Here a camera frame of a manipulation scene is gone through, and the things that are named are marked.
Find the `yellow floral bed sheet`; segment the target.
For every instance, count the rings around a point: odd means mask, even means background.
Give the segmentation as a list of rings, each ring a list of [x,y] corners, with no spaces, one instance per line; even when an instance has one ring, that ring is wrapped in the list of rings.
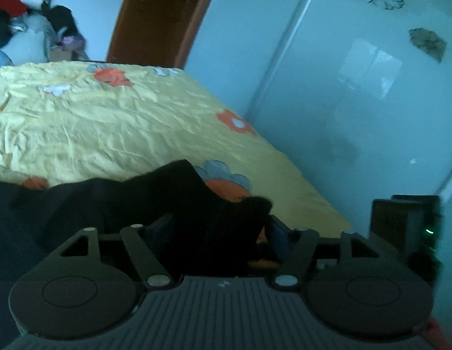
[[[349,223],[285,154],[185,71],[90,62],[0,68],[0,180],[125,180],[188,160],[226,197],[270,199],[290,228]]]

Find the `white floral wardrobe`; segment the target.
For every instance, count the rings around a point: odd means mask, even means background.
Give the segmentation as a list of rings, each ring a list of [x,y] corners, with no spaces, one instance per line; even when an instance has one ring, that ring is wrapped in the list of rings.
[[[359,233],[376,198],[440,197],[452,339],[452,0],[211,0],[186,70]]]

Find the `black pants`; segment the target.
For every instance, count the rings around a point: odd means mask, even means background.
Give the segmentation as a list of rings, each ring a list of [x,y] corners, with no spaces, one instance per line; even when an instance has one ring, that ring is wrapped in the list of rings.
[[[263,197],[226,200],[186,160],[123,182],[93,178],[46,190],[0,182],[0,349],[17,335],[8,309],[13,284],[80,230],[117,234],[170,215],[175,225],[153,247],[160,263],[222,274],[247,262],[271,208]]]

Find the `brown wooden door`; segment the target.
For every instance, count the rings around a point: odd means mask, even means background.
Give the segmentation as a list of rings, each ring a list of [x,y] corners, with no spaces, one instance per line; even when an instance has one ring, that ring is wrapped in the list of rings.
[[[107,61],[184,68],[211,0],[124,0]]]

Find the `pile of assorted clothes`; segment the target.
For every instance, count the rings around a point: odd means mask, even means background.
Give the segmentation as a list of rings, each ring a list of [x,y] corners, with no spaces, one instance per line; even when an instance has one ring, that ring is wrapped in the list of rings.
[[[0,67],[87,61],[72,11],[52,0],[0,0]]]

